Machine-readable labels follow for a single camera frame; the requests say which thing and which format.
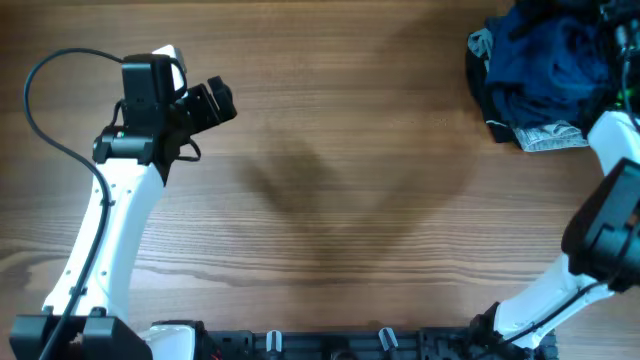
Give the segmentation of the black t-shirt with logo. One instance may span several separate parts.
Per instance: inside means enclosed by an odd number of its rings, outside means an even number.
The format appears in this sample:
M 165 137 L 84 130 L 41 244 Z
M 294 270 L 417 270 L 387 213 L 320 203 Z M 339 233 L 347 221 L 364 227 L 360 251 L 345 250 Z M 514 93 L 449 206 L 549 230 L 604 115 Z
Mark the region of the black t-shirt with logo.
M 514 5 L 524 16 L 524 24 L 510 33 L 512 40 L 560 17 L 572 17 L 595 27 L 596 48 L 603 53 L 611 73 L 617 75 L 614 84 L 616 95 L 622 97 L 621 110 L 638 132 L 639 119 L 633 111 L 629 82 L 636 72 L 634 64 L 639 63 L 639 0 L 517 0 Z

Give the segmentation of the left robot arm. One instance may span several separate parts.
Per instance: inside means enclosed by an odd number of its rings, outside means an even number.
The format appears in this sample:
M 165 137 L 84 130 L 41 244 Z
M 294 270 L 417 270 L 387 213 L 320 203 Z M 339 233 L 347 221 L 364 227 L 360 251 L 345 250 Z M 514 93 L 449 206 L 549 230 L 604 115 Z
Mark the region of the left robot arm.
M 193 135 L 236 117 L 220 77 L 189 86 L 178 49 L 164 46 L 119 61 L 124 96 L 93 142 L 72 158 L 93 174 L 92 194 L 64 271 L 38 315 L 16 317 L 9 336 L 18 359 L 211 359 L 200 321 L 161 321 L 137 333 L 128 294 L 147 219 L 171 165 Z

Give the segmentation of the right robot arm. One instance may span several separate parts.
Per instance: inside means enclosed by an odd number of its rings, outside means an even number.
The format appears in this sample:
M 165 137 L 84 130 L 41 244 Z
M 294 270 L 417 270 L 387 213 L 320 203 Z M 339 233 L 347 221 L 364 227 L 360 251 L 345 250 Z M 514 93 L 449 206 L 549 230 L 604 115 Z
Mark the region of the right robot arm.
M 487 356 L 521 358 L 579 311 L 639 284 L 639 118 L 606 111 L 587 140 L 604 178 L 568 223 L 548 270 L 472 322 L 470 341 Z

